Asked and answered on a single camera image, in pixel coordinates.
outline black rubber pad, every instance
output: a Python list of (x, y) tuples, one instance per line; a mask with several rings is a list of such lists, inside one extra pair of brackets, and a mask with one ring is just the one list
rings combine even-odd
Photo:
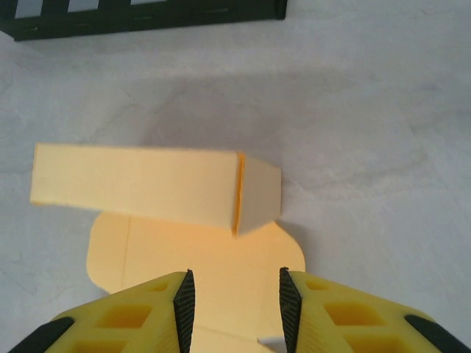
[(59, 318), (39, 326), (10, 353), (44, 353), (74, 324), (73, 318)]
[(471, 353), (471, 349), (436, 322), (416, 315), (407, 315), (406, 320), (441, 353)]
[(287, 353), (295, 353), (300, 330), (302, 298), (287, 268), (280, 269), (280, 310)]
[(181, 353), (189, 353), (193, 334), (195, 289), (193, 272), (188, 270), (174, 297), (175, 321)]

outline black box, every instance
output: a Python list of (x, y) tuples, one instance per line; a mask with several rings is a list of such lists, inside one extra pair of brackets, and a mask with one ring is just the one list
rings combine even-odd
[(178, 26), (282, 20), (288, 0), (0, 0), (0, 30), (15, 40)]

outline cardboard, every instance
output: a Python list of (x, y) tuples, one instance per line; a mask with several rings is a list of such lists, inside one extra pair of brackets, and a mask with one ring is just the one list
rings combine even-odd
[(31, 202), (250, 232), (280, 215), (279, 168), (234, 151), (39, 143)]
[[(116, 234), (123, 236), (116, 224), (126, 227), (125, 245), (115, 241)], [(195, 273), (195, 325), (215, 333), (218, 340), (225, 341), (219, 336), (227, 335), (249, 341), (254, 352), (264, 352), (257, 350), (257, 338), (283, 335), (279, 269), (304, 271), (304, 257), (296, 241), (275, 222), (244, 237), (229, 235), (229, 229), (102, 213), (91, 230), (88, 274), (113, 293), (190, 268)], [(214, 335), (194, 340), (202, 348), (193, 353), (220, 352), (211, 350)]]

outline white surface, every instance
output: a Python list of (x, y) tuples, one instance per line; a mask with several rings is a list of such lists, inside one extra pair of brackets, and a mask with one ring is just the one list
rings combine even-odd
[(471, 345), (470, 33), (469, 0), (290, 0), (284, 22), (0, 35), (0, 351), (102, 295), (85, 271), (95, 213), (29, 204), (36, 141), (280, 165), (309, 271)]

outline white marble surface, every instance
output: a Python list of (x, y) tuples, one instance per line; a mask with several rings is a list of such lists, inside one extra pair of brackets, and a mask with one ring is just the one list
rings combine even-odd
[(284, 22), (0, 35), (0, 351), (102, 295), (95, 213), (29, 204), (37, 141), (243, 149), (308, 270), (471, 345), (471, 3), (290, 0)]

